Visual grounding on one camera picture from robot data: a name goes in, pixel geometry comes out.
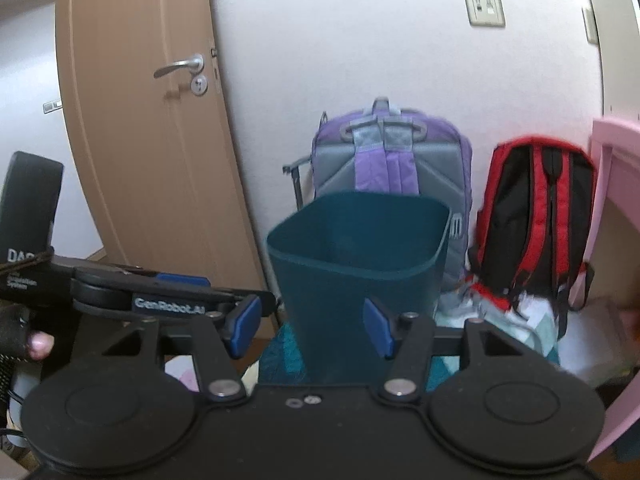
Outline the left hand in black glove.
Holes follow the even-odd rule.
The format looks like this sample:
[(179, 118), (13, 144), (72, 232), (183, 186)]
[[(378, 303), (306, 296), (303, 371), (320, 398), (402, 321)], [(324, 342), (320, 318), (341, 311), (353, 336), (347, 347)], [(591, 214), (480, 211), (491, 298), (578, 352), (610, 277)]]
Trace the left hand in black glove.
[(0, 322), (2, 356), (35, 362), (50, 356), (54, 337), (32, 327), (29, 308), (20, 304), (2, 304)]

